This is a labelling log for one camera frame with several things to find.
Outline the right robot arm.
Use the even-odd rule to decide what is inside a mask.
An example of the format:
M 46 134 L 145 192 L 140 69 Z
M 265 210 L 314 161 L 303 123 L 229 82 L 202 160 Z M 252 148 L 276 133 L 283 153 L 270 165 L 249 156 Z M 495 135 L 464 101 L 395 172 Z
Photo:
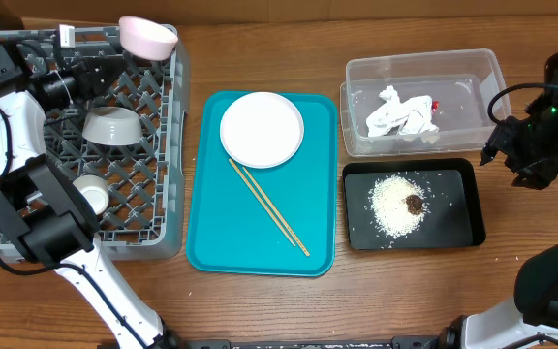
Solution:
M 493 101 L 525 89 L 539 95 L 524 116 L 495 121 L 481 151 L 487 164 L 505 155 L 515 187 L 547 188 L 558 176 L 558 52 L 544 65 L 541 82 L 510 86 Z M 512 295 L 477 314 L 461 316 L 442 330 L 436 348 L 558 348 L 558 242 L 527 259 L 518 270 Z

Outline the grey bowl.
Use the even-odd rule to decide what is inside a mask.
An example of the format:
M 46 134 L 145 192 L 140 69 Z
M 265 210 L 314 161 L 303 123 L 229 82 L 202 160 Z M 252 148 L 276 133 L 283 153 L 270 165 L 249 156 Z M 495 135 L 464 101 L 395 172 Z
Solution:
M 120 107 L 93 108 L 85 117 L 82 136 L 101 145 L 133 145 L 142 137 L 140 117 Z

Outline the white cup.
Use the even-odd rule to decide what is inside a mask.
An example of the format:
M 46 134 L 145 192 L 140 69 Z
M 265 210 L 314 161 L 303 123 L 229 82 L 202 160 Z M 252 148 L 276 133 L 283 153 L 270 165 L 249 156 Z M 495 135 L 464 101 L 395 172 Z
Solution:
M 75 179 L 73 185 L 97 215 L 102 214 L 109 207 L 109 185 L 105 180 L 87 174 Z

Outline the white rice pile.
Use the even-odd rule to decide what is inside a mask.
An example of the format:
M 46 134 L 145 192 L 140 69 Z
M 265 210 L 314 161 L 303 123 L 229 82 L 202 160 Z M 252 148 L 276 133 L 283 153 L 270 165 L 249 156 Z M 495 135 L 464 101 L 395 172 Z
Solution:
M 407 210 L 405 198 L 410 195 L 423 198 L 425 211 L 419 216 Z M 430 213 L 426 199 L 422 187 L 399 174 L 378 178 L 368 191 L 368 208 L 374 215 L 372 224 L 387 238 L 398 239 L 415 233 Z

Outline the pink bowl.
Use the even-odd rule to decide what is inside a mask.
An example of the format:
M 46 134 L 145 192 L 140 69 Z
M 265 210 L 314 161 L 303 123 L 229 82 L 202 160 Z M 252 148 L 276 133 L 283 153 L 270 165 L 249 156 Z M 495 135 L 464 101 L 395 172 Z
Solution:
M 120 45 L 136 57 L 163 61 L 171 56 L 177 35 L 167 27 L 137 16 L 123 16 L 118 21 Z

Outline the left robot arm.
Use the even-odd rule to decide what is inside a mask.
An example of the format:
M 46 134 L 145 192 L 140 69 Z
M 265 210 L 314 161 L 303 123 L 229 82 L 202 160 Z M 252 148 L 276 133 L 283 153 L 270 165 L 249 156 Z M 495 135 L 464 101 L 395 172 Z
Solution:
M 175 348 L 178 338 L 107 255 L 96 212 L 48 158 L 46 114 L 104 95 L 126 70 L 121 57 L 82 58 L 36 74 L 23 40 L 0 41 L 0 267 L 67 280 L 121 348 Z

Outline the brown food scrap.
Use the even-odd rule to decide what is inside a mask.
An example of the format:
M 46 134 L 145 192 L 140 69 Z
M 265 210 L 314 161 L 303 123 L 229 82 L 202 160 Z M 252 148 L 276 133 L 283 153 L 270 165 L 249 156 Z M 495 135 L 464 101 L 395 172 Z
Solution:
M 410 195 L 406 197 L 405 203 L 407 210 L 415 216 L 419 216 L 425 211 L 423 198 L 418 195 Z

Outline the white napkin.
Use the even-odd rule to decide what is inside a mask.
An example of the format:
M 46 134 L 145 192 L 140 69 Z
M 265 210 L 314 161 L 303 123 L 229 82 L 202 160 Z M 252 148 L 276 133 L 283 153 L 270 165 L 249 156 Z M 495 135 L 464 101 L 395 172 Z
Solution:
M 402 101 L 394 87 L 389 85 L 379 93 L 379 97 L 384 103 L 365 120 L 369 138 L 386 136 L 392 131 L 399 136 L 439 131 L 433 123 L 431 104 L 434 100 L 429 95 Z

